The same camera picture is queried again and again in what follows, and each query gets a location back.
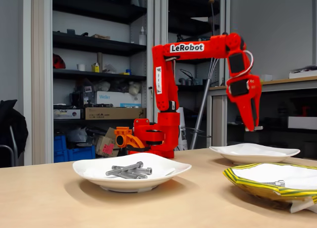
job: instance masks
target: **screw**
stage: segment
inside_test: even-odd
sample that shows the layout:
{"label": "screw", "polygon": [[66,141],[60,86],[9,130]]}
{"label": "screw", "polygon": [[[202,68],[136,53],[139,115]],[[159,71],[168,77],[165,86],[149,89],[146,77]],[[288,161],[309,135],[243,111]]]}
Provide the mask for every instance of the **screw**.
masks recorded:
{"label": "screw", "polygon": [[142,179],[141,176],[132,175],[132,174],[129,174],[127,172],[121,172],[121,173],[115,174],[115,175],[118,177],[124,178],[124,179],[128,179],[128,180],[140,180],[140,179]]}
{"label": "screw", "polygon": [[133,170],[128,170],[128,171],[126,171],[126,173],[127,173],[127,174],[130,174],[130,175],[139,176],[139,177],[141,177],[142,179],[147,179],[147,178],[148,178],[148,176],[142,175],[142,174],[137,173],[137,172],[134,172]]}
{"label": "screw", "polygon": [[278,180],[276,182],[263,182],[264,184],[269,184],[269,185],[275,185],[275,186],[280,186],[280,187],[285,187],[285,181],[284,180]]}
{"label": "screw", "polygon": [[107,171],[106,175],[109,176],[109,175],[119,174],[119,173],[127,171],[127,170],[132,170],[132,169],[142,168],[142,167],[143,167],[143,162],[139,161],[139,162],[137,162],[134,165],[129,165],[129,166],[125,166],[125,167],[122,167],[122,168],[115,169],[115,170]]}
{"label": "screw", "polygon": [[[114,165],[112,167],[113,170],[115,169],[119,169],[122,168],[122,166],[116,166]],[[146,175],[151,175],[152,174],[152,168],[139,168],[139,169],[133,169],[133,170],[129,170],[129,171],[133,171],[133,172],[138,172],[138,173],[142,173],[142,174],[146,174]]]}

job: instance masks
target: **white cup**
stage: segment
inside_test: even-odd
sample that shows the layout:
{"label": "white cup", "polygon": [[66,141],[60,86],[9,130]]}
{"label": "white cup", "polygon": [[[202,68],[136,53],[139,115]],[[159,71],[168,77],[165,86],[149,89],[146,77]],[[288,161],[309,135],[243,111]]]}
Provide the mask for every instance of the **white cup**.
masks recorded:
{"label": "white cup", "polygon": [[77,70],[85,71],[86,70],[86,65],[85,64],[77,64]]}

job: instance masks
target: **table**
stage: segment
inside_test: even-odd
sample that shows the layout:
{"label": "table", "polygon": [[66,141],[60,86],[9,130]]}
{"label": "table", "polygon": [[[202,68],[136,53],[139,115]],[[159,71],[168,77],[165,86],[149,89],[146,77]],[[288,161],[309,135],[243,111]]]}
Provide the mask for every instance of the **table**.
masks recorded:
{"label": "table", "polygon": [[[302,77],[262,82],[262,92],[293,91],[317,88],[317,77]],[[227,145],[226,86],[210,87],[207,97],[207,146]]]}
{"label": "table", "polygon": [[80,178],[72,162],[0,169],[0,227],[316,227],[317,214],[272,209],[233,185],[222,174],[231,162],[209,149],[179,151],[175,160],[193,167],[144,193],[105,191]]}

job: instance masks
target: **white box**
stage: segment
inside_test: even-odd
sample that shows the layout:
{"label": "white box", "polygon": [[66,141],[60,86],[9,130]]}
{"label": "white box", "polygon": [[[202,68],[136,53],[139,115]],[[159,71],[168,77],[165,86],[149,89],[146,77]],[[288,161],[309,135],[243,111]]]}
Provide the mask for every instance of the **white box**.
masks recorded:
{"label": "white box", "polygon": [[132,95],[121,92],[95,92],[95,104],[113,104],[114,107],[141,107],[141,94]]}
{"label": "white box", "polygon": [[261,75],[261,80],[263,80],[263,81],[272,81],[273,80],[273,75],[268,75],[268,74]]}
{"label": "white box", "polygon": [[302,77],[309,77],[309,76],[317,76],[317,70],[315,71],[304,71],[304,72],[298,72],[298,73],[289,73],[289,78],[294,79],[294,78],[302,78]]}
{"label": "white box", "polygon": [[80,109],[54,109],[54,119],[80,119]]}
{"label": "white box", "polygon": [[288,128],[317,130],[317,117],[288,117]]}

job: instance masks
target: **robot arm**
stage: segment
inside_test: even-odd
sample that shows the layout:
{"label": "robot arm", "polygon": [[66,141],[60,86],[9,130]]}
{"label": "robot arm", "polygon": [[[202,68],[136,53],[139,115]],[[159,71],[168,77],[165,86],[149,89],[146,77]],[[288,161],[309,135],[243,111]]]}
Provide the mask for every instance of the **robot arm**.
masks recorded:
{"label": "robot arm", "polygon": [[[156,94],[158,123],[148,119],[135,119],[134,131],[129,128],[115,130],[116,142],[125,147],[129,154],[148,152],[166,158],[174,157],[178,146],[179,107],[174,79],[175,60],[199,58],[227,58],[230,79],[227,81],[227,95],[235,102],[242,121],[250,131],[259,124],[259,103],[261,83],[257,76],[249,74],[253,64],[246,55],[246,45],[237,34],[213,36],[209,41],[184,42],[153,47],[154,88]],[[253,118],[251,100],[254,99],[256,117]]]}
{"label": "robot arm", "polygon": [[254,131],[259,124],[261,83],[259,77],[249,74],[253,59],[250,63],[246,53],[249,52],[246,51],[246,45],[238,34],[213,36],[209,41],[203,42],[172,43],[153,47],[154,84],[158,109],[171,111],[179,107],[177,86],[174,81],[174,60],[227,58],[230,71],[230,79],[226,83],[227,95],[237,104],[247,129]]}

